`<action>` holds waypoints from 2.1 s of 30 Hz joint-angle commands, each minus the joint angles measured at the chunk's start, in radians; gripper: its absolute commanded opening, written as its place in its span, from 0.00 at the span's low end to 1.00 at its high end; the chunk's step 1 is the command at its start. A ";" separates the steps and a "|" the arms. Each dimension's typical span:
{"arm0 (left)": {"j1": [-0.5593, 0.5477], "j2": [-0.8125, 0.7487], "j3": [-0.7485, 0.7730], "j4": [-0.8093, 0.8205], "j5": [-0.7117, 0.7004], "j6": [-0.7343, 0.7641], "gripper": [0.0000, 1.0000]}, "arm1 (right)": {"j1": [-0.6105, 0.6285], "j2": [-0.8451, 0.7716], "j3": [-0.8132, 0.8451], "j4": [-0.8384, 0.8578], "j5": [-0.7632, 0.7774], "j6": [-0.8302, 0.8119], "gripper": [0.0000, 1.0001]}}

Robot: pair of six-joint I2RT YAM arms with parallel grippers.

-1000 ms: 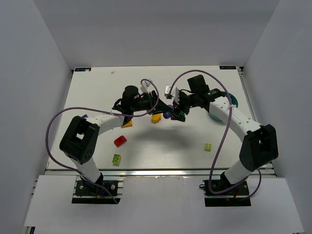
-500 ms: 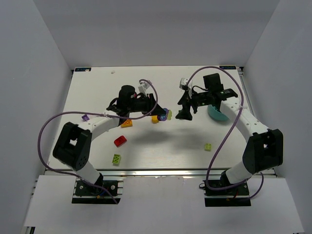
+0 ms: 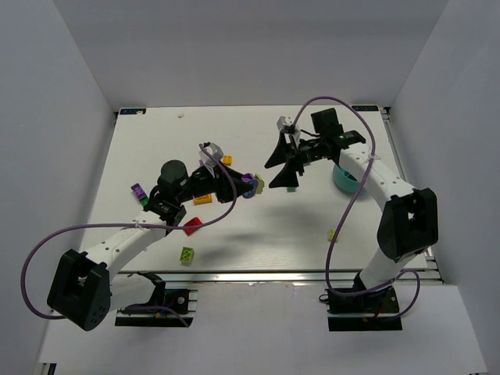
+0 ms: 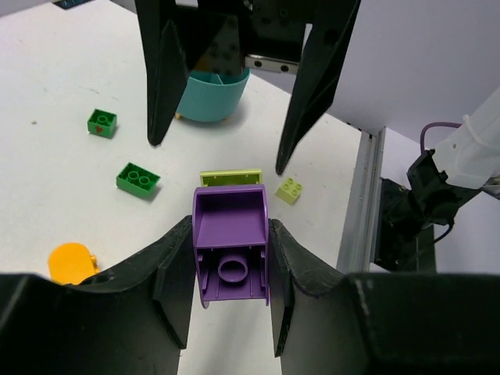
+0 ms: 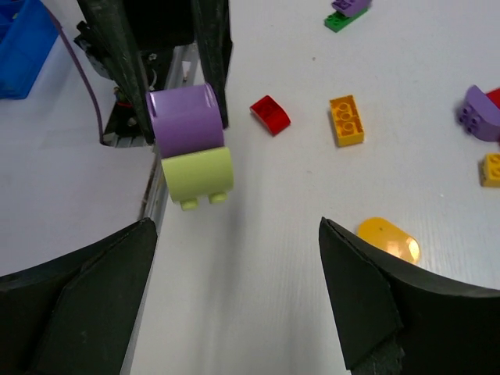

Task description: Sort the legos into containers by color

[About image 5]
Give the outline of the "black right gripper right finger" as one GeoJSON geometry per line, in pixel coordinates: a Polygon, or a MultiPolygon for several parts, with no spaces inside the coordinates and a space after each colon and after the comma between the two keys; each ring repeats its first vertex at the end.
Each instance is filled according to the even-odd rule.
{"type": "Polygon", "coordinates": [[[351,373],[498,373],[497,290],[414,266],[326,218],[319,245],[351,373]]]}

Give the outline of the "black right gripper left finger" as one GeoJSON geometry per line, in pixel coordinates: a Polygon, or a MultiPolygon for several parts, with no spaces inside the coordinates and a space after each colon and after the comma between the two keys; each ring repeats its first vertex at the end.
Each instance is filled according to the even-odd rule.
{"type": "Polygon", "coordinates": [[[118,374],[157,244],[144,218],[1,278],[3,374],[118,374]]]}

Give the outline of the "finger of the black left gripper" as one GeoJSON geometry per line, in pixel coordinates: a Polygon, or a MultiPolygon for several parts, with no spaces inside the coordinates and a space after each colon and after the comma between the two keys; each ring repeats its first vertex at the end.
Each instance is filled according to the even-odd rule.
{"type": "Polygon", "coordinates": [[[147,143],[154,134],[145,99],[145,72],[121,1],[79,1],[78,5],[91,32],[103,50],[104,65],[131,103],[147,143]]]}
{"type": "Polygon", "coordinates": [[[223,128],[227,129],[229,122],[225,90],[233,49],[229,1],[193,0],[191,10],[205,82],[215,92],[223,128]]]}

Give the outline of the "purple curved lego brick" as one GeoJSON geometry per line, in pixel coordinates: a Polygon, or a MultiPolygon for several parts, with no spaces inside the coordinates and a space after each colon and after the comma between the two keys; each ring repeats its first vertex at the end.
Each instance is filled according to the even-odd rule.
{"type": "Polygon", "coordinates": [[[223,121],[209,84],[154,91],[146,99],[162,158],[224,146],[223,121]]]}

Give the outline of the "red curved lego brick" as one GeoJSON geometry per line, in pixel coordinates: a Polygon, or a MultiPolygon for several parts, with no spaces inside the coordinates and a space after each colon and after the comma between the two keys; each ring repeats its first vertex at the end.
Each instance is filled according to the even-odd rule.
{"type": "Polygon", "coordinates": [[[283,108],[269,95],[250,106],[250,112],[272,135],[276,136],[291,125],[291,120],[283,108]]]}

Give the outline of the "lime curved lego brick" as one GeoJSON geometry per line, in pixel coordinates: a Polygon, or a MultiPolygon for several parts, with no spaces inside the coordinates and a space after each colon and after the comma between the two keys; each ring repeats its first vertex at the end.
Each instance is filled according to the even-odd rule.
{"type": "Polygon", "coordinates": [[[183,211],[197,209],[198,200],[203,197],[210,204],[224,202],[234,187],[228,147],[166,158],[161,164],[171,200],[183,211]]]}

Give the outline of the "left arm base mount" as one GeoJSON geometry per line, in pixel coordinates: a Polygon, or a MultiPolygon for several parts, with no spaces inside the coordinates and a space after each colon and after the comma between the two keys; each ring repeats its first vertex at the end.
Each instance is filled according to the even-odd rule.
{"type": "MultiPolygon", "coordinates": [[[[133,21],[138,27],[139,37],[135,41],[141,65],[150,91],[159,91],[166,86],[167,76],[173,61],[174,49],[181,43],[193,40],[192,15],[173,15],[171,19],[133,21]]],[[[110,59],[104,40],[90,20],[77,24],[79,34],[74,43],[84,51],[91,66],[101,76],[114,83],[115,104],[106,123],[103,140],[105,145],[116,146],[123,139],[132,140],[143,135],[136,111],[124,93],[124,89],[109,70],[106,60],[110,59]]]]}

